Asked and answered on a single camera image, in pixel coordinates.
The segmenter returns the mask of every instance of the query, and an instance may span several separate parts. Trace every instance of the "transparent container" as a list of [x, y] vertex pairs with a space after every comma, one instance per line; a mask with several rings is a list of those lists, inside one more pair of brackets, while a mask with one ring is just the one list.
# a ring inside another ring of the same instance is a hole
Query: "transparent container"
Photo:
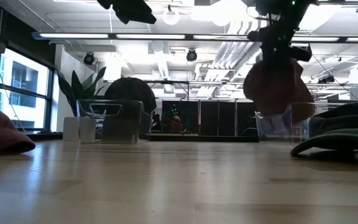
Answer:
[[292, 103], [283, 114], [263, 116], [255, 112], [259, 141], [305, 141], [310, 138], [310, 118], [341, 105], [343, 104]]
[[150, 128], [147, 115], [141, 101], [77, 100], [80, 143], [137, 144], [142, 118]]

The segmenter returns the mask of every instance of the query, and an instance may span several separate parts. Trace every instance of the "table surface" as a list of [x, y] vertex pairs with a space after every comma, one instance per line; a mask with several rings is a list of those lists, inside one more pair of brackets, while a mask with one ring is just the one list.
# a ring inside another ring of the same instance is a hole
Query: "table surface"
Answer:
[[37, 143], [0, 156], [0, 223], [358, 223], [358, 156], [290, 149]]

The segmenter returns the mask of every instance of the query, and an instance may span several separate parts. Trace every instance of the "green leaves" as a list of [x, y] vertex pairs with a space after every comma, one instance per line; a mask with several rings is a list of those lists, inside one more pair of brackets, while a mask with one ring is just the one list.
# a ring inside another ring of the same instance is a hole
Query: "green leaves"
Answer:
[[75, 71], [73, 71], [71, 75], [71, 86], [66, 81], [64, 75], [59, 72], [57, 67], [56, 70], [58, 73], [58, 82], [60, 90], [66, 96], [67, 102], [71, 106], [74, 116], [77, 116], [77, 100], [93, 99], [94, 96], [97, 95], [104, 88], [104, 86], [102, 86], [96, 91], [96, 85], [98, 84], [98, 81], [104, 76], [104, 73], [106, 72], [106, 67], [102, 68], [98, 72], [98, 75], [96, 76], [94, 82], [92, 82], [94, 74], [90, 75], [83, 83], [81, 83], [80, 79], [78, 78], [78, 75], [75, 73]]

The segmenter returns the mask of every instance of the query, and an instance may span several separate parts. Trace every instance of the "bin handle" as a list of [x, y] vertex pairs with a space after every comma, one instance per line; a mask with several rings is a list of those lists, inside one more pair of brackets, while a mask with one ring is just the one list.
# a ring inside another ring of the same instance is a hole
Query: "bin handle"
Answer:
[[[104, 103], [90, 103], [89, 104], [89, 110], [93, 114], [95, 114], [95, 112], [93, 111], [92, 106], [106, 106], [106, 104], [104, 104]], [[118, 110], [118, 112], [116, 114], [107, 114], [108, 116], [117, 116], [121, 112], [121, 109], [122, 109], [122, 105], [119, 105], [119, 104], [111, 104], [111, 105], [109, 104], [107, 106], [119, 106], [119, 110]]]

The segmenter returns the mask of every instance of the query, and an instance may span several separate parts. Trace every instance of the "security camera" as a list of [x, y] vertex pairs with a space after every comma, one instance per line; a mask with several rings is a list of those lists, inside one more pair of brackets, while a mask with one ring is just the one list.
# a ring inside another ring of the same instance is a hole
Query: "security camera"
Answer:
[[96, 59], [94, 57], [93, 52], [87, 52], [84, 58], [85, 65], [94, 65], [96, 63]]
[[187, 53], [186, 59], [188, 62], [194, 62], [197, 60], [197, 53], [195, 49], [190, 49]]

